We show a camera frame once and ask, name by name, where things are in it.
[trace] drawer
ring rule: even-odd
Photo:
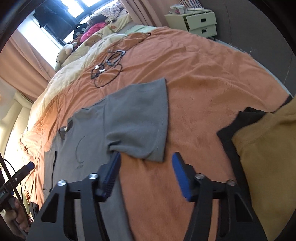
[[[217,31],[216,31],[216,25],[210,25],[210,26],[205,26],[202,28],[197,28],[194,30],[189,30],[190,33],[196,34],[205,38],[216,36]]]
[[[217,23],[214,12],[206,12],[186,17],[189,29],[197,29]]]

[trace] blue gripper pad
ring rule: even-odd
[[[99,168],[99,187],[103,190],[103,196],[106,199],[111,195],[120,166],[121,155],[119,152],[115,151],[110,161],[107,164],[101,165]]]
[[[193,166],[185,164],[179,152],[173,154],[172,164],[183,197],[185,197],[188,202],[193,202],[192,188],[194,186],[194,177],[196,174]]]

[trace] beige curtain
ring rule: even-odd
[[[0,53],[0,77],[32,101],[42,94],[55,73],[18,30]]]
[[[166,14],[178,0],[119,0],[137,24],[167,26]]]

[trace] orange bedspread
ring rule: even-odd
[[[247,106],[274,111],[287,93],[249,55],[187,32],[157,28],[151,36],[131,34],[109,48],[127,50],[119,76],[103,88],[94,86],[91,70],[104,60],[107,50],[103,51],[77,81],[54,97],[32,130],[21,138],[25,157],[36,164],[26,179],[26,194],[42,205],[44,152],[75,111],[127,85],[165,77],[169,126],[164,163],[123,154],[120,182],[136,240],[183,240],[192,204],[182,197],[172,154],[179,151],[197,172],[212,180],[233,179],[216,132]],[[105,71],[97,84],[107,83],[116,73],[114,69]],[[216,233],[217,205],[213,217],[210,241]]]

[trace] silver bolt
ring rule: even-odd
[[[228,180],[227,184],[232,187],[236,185],[235,181],[233,181],[233,180]]]
[[[57,185],[61,187],[61,186],[66,185],[66,183],[67,183],[66,180],[60,180],[60,181],[57,182]]]
[[[204,179],[204,178],[205,178],[205,175],[203,175],[202,173],[197,173],[197,174],[195,175],[195,178],[196,178],[196,179]]]
[[[98,174],[96,173],[89,174],[89,179],[97,179],[97,178],[98,178]]]

